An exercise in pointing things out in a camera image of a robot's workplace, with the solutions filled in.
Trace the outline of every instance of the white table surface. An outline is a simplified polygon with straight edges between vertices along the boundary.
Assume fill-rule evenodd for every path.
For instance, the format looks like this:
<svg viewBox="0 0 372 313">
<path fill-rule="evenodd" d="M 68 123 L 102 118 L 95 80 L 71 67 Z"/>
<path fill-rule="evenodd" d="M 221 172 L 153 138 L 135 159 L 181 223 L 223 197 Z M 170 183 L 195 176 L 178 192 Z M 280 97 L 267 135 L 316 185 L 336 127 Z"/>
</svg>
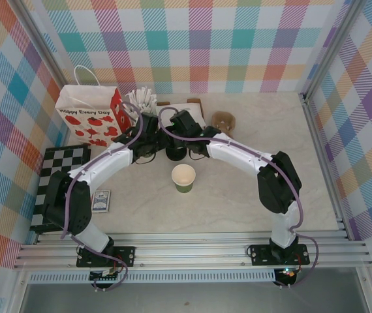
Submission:
<svg viewBox="0 0 372 313">
<path fill-rule="evenodd" d="M 336 230 L 335 214 L 296 93 L 159 95 L 159 101 L 184 103 L 200 98 L 206 123 L 216 111 L 236 116 L 235 140 L 254 149 L 287 153 L 302 181 L 302 230 Z M 77 144 L 70 136 L 69 145 Z M 92 147 L 92 158 L 103 148 Z M 196 170 L 193 189 L 179 193 L 171 172 L 177 164 Z M 93 215 L 106 233 L 204 233 L 270 231 L 271 215 L 258 200 L 257 181 L 231 165 L 205 158 L 180 162 L 157 153 L 151 164 L 133 164 L 100 189 L 110 189 L 109 213 Z"/>
</svg>

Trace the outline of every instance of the green paper cup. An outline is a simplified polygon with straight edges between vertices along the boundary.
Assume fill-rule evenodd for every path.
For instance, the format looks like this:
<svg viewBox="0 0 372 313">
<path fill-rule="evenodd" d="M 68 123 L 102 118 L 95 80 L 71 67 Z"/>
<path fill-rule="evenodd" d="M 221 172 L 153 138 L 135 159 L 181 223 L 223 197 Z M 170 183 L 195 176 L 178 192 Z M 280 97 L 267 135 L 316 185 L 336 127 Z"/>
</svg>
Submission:
<svg viewBox="0 0 372 313">
<path fill-rule="evenodd" d="M 196 172 L 190 165 L 180 164 L 172 170 L 173 182 L 176 185 L 176 189 L 181 193 L 185 194 L 192 190 L 195 178 Z"/>
</svg>

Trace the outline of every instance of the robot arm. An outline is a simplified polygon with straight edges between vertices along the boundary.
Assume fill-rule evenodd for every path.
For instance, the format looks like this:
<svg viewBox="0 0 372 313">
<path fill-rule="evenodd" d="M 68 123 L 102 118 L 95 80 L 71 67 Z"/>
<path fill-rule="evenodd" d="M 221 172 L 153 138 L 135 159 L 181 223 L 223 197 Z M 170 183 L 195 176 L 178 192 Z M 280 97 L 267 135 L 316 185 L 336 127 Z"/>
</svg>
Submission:
<svg viewBox="0 0 372 313">
<path fill-rule="evenodd" d="M 226 134 L 223 133 L 216 134 L 214 138 L 220 138 L 229 142 L 235 142 L 233 139 L 229 138 Z M 275 194 L 273 194 L 272 192 L 268 192 L 268 189 L 279 189 L 278 186 L 274 186 L 275 184 L 272 184 L 276 183 L 279 178 L 274 174 L 273 171 L 269 169 L 268 163 L 266 161 L 263 161 L 261 158 L 243 151 L 242 149 L 225 143 L 210 142 L 207 149 L 208 155 L 211 158 L 225 161 L 235 166 L 236 168 L 241 169 L 245 173 L 258 178 L 260 201 L 264 204 L 264 206 L 266 206 L 267 209 L 275 213 L 273 215 L 273 229 L 271 232 L 271 240 L 281 248 L 287 248 L 288 246 L 290 246 L 295 240 L 296 234 L 294 232 L 291 232 L 289 229 L 291 226 L 298 223 L 298 206 L 296 202 L 292 201 L 291 199 L 289 199 L 290 205 L 288 207 L 286 205 L 280 206 L 278 203 L 273 203 L 276 202 Z M 287 155 L 285 155 L 284 153 L 278 153 L 276 156 L 273 157 L 269 153 L 263 153 L 251 148 L 249 149 L 253 150 L 258 155 L 261 155 L 265 159 L 270 161 L 272 161 L 273 158 L 277 157 L 287 157 Z"/>
<path fill-rule="evenodd" d="M 302 184 L 286 154 L 279 152 L 276 155 L 271 155 L 246 147 L 248 151 L 254 151 L 263 158 L 256 157 L 243 149 L 230 145 L 229 143 L 235 141 L 216 128 L 207 127 L 202 130 L 186 111 L 179 112 L 171 119 L 173 125 L 176 125 L 172 128 L 173 132 L 189 138 L 203 136 L 214 140 L 223 139 L 228 143 L 204 140 L 193 143 L 173 142 L 167 136 L 163 136 L 160 130 L 157 131 L 157 117 L 143 114 L 143 120 L 145 120 L 146 126 L 143 128 L 143 134 L 130 146 L 117 153 L 111 153 L 115 148 L 122 147 L 124 143 L 129 141 L 129 136 L 121 135 L 107 150 L 80 168 L 69 173 L 55 172 L 48 185 L 43 216 L 63 228 L 65 194 L 72 179 L 81 172 L 82 174 L 77 178 L 70 195 L 68 231 L 94 251 L 112 255 L 113 240 L 101 232 L 91 221 L 91 195 L 109 177 L 126 168 L 138 158 L 156 153 L 165 147 L 173 145 L 177 147 L 183 144 L 195 153 L 223 160 L 249 175 L 257 176 L 260 201 L 268 210 L 275 213 L 270 243 L 271 246 L 274 246 L 272 251 L 273 248 L 285 251 L 295 242 L 297 244 L 296 235 L 289 230 L 298 221 L 298 207 L 293 194 L 283 178 L 277 175 L 277 172 L 263 160 L 265 158 L 279 166 L 299 192 Z"/>
</svg>

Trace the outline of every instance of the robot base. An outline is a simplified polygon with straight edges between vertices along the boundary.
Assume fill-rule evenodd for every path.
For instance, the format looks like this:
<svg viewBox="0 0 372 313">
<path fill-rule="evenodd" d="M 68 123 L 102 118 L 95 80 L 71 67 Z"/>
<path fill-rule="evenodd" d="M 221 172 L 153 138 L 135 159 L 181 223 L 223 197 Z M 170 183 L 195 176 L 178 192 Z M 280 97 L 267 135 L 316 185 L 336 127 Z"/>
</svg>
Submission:
<svg viewBox="0 0 372 313">
<path fill-rule="evenodd" d="M 79 248 L 77 251 L 77 267 L 113 267 L 114 261 L 97 256 L 92 252 Z M 135 247 L 134 246 L 114 246 L 112 256 L 121 259 L 127 264 L 127 267 L 134 266 L 135 259 Z"/>
<path fill-rule="evenodd" d="M 297 244 L 292 254 L 283 261 L 278 261 L 271 252 L 271 245 L 251 245 L 247 249 L 252 265 L 308 265 L 309 255 L 306 245 Z"/>
</svg>

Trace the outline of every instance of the black and white checkered board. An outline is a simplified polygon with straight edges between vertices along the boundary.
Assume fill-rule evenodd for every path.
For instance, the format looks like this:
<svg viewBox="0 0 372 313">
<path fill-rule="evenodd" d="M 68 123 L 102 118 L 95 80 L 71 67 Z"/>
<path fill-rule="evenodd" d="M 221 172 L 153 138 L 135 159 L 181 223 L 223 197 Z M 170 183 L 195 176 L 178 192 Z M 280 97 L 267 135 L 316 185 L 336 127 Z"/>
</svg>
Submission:
<svg viewBox="0 0 372 313">
<path fill-rule="evenodd" d="M 70 145 L 68 147 L 48 148 L 45 150 L 30 230 L 36 233 L 60 230 L 60 228 L 41 215 L 50 176 L 55 171 L 71 171 L 89 160 L 90 149 L 87 145 Z"/>
</svg>

